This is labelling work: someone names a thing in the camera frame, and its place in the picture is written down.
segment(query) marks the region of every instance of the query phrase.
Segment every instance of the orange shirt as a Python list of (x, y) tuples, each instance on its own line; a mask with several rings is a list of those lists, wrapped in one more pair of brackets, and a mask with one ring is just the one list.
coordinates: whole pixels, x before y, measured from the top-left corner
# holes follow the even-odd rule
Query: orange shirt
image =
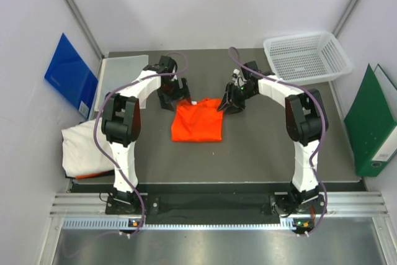
[(223, 111), (217, 108), (221, 99), (205, 98), (196, 105), (182, 100), (176, 108), (171, 126), (174, 142), (220, 142), (222, 141)]

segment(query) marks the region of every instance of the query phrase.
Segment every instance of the binder label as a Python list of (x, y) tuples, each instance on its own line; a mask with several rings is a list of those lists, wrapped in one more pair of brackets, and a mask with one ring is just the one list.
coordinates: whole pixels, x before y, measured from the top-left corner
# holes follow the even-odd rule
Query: binder label
[(389, 137), (383, 142), (378, 152), (372, 158), (373, 161), (388, 161), (397, 149), (397, 127), (392, 131)]
[(79, 112), (80, 112), (85, 118), (88, 117), (89, 108), (88, 108), (88, 106), (87, 106), (83, 101), (80, 102)]

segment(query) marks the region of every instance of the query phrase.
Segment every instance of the white cloth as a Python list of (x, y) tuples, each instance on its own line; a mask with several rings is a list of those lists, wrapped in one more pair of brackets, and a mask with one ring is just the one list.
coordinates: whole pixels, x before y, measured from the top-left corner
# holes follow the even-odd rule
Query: white cloth
[[(114, 165), (104, 156), (94, 143), (93, 131), (95, 120), (87, 121), (75, 127), (62, 130), (63, 160), (62, 167), (69, 177), (95, 174), (114, 169)], [(99, 145), (112, 156), (112, 150), (106, 136), (98, 127)]]

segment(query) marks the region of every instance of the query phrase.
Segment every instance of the metal floor plate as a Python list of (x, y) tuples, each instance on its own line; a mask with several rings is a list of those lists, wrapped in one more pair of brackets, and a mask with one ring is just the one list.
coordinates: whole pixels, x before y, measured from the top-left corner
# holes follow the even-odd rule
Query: metal floor plate
[[(62, 230), (53, 264), (386, 264), (371, 218), (326, 218), (309, 238), (289, 231), (146, 230), (130, 240), (118, 234), (95, 240), (103, 232)], [(73, 254), (83, 246), (65, 257), (63, 249)]]

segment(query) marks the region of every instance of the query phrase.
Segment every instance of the metal frame edge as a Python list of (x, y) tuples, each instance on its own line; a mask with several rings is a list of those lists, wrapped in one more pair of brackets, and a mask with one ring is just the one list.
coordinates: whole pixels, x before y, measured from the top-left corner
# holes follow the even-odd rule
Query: metal frame edge
[(37, 265), (52, 265), (55, 257), (56, 247), (61, 235), (63, 226), (62, 217), (50, 218), (47, 234), (43, 242), (43, 246), (36, 262)]
[(79, 25), (81, 31), (83, 32), (85, 38), (87, 39), (89, 45), (92, 48), (92, 51), (97, 55), (99, 59), (101, 59), (104, 55), (102, 51), (100, 50), (100, 47), (98, 46), (97, 41), (95, 40), (94, 36), (92, 35), (92, 32), (90, 31), (87, 22), (84, 20), (83, 15), (81, 14), (77, 4), (75, 3), (74, 0), (65, 0), (65, 3), (67, 7), (70, 10), (70, 13), (76, 20), (76, 23)]
[(372, 220), (386, 263), (397, 264), (397, 238), (390, 217), (374, 217)]

